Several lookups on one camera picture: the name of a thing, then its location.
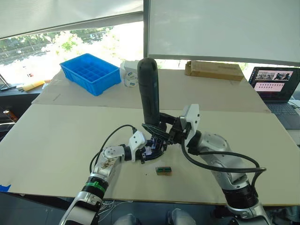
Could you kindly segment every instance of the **black handle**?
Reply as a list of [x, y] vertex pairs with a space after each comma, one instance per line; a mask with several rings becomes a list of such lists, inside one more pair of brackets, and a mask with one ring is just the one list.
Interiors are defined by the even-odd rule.
[[137, 65], [142, 108], [146, 124], [159, 125], [158, 66], [154, 59], [144, 58]]

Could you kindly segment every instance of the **floor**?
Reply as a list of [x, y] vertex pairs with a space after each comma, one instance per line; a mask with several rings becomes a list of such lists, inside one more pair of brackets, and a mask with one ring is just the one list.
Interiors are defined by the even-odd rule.
[[[213, 219], [210, 213], [214, 206], [209, 205], [126, 202], [116, 206], [101, 224], [112, 225], [119, 217], [132, 213], [143, 225], [164, 225], [167, 212], [175, 208], [188, 212], [199, 225], [226, 225], [229, 222], [229, 218]], [[57, 225], [64, 213], [63, 210], [0, 193], [1, 225]]]

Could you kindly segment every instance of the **window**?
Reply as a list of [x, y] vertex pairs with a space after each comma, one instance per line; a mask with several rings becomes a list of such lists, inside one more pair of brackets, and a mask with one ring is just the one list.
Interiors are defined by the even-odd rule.
[[0, 40], [0, 74], [10, 84], [51, 80], [60, 63], [90, 53], [116, 66], [143, 58], [143, 22]]

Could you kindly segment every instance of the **blue tape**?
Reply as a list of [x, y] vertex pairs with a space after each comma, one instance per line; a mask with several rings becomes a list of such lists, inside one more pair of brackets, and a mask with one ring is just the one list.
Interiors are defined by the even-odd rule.
[[0, 191], [1, 191], [1, 192], [7, 192], [7, 191], [9, 190], [10, 186], [11, 186], [11, 184], [8, 185], [7, 187], [6, 187], [6, 186], [0, 185]]

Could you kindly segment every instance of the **white roller shade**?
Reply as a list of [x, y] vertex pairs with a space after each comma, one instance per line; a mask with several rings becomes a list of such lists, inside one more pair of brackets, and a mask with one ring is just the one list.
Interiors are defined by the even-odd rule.
[[143, 10], [143, 0], [2, 0], [0, 38]]
[[151, 0], [148, 55], [300, 66], [300, 0]]

